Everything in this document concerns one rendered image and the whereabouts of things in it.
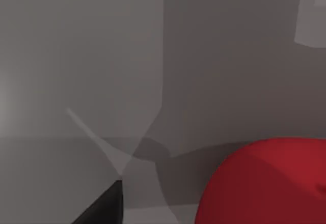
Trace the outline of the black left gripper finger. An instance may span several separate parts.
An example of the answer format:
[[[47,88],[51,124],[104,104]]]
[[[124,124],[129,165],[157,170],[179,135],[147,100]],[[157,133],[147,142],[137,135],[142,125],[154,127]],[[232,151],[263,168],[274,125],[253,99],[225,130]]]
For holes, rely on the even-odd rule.
[[[115,181],[72,224],[123,224],[123,182]]]

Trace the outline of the red round object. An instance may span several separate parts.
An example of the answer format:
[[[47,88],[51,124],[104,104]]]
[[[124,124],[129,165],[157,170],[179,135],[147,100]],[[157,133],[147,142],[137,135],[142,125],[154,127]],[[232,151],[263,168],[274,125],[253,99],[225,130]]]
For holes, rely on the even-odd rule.
[[[263,139],[231,153],[195,224],[326,224],[326,138]]]

